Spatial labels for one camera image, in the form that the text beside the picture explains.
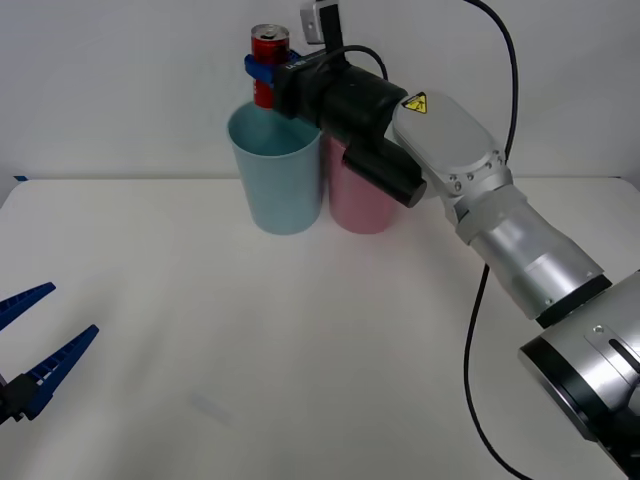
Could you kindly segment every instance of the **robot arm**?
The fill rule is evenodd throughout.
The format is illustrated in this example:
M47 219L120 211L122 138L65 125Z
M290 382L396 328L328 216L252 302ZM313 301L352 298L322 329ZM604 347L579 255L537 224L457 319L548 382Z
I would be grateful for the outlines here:
M640 273L616 286L513 185L495 139L451 98L407 92L344 57L335 0L301 9L326 49L274 71L274 109L348 145L345 164L405 206L425 177L456 233L544 332L519 356L583 437L640 476ZM398 144L384 138L393 120Z

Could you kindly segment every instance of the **cup rim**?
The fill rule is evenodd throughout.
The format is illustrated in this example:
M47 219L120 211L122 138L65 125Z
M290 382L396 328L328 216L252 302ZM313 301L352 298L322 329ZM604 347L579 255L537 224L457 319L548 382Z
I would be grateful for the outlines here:
M239 106L238 108L236 108L236 109L233 111L233 113L231 114L231 116L229 117L229 120L227 120L227 128L226 128L226 131L227 131L227 138L228 138L228 139L229 139L229 141L231 142L231 145L232 145L234 148L237 148L238 150L240 150L241 152L243 152L243 153L245 153L245 154L247 154L247 155L249 155L249 156L251 156L251 157L254 157L254 158L273 158L273 159L288 158L288 157L290 157L290 156L292 156L292 155L297 155L297 154L299 154L300 152L304 152L305 150L307 150L308 148L310 148L313 144L315 144L315 143L317 143L317 142L319 141L320 136L322 135L322 130L320 130L320 129L318 129L318 134L317 134L315 137L313 137L313 140L311 140L307 145L305 145L304 147L302 147L300 150L296 150L295 152L285 153L284 155L258 155L258 154L256 154L256 153L252 153L252 152L249 152L248 150L245 150L245 149L244 149L244 148L242 148L240 145L238 145L238 144L233 140L233 138L231 138L231 133L229 133L229 124L231 123L231 119L234 117L234 115L235 115L236 113L238 113L241 109L243 109L243 108L245 108L245 107L247 107L247 106L251 105L252 103L253 103L253 101L251 101L251 102L247 102L247 103L242 104L242 105L241 105L241 106Z

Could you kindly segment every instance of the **pink cup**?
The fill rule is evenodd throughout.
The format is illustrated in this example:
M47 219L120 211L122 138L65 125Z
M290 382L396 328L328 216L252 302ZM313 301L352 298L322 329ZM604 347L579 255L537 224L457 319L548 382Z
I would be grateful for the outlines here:
M322 155L329 169L329 208L331 216L345 230L374 234L392 223L397 202L349 170L342 157L345 146L323 135Z

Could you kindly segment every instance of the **plastic cup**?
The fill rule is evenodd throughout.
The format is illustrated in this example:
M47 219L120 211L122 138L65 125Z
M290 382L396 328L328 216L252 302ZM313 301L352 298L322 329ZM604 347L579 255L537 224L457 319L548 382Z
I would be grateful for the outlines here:
M291 235L309 228L322 205L320 131L248 103L227 124L253 221Z
M322 151L329 168L329 209L336 223L360 234L389 228L398 203L346 167L342 160L345 146L338 140L324 135Z

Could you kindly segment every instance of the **red soda can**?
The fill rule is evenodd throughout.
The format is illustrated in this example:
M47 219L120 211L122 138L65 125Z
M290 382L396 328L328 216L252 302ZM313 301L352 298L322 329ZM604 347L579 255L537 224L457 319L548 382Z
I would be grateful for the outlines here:
M282 65L289 60L289 30L280 25L262 24L251 29L251 53L262 65ZM273 91L266 83L253 81L253 101L273 108Z

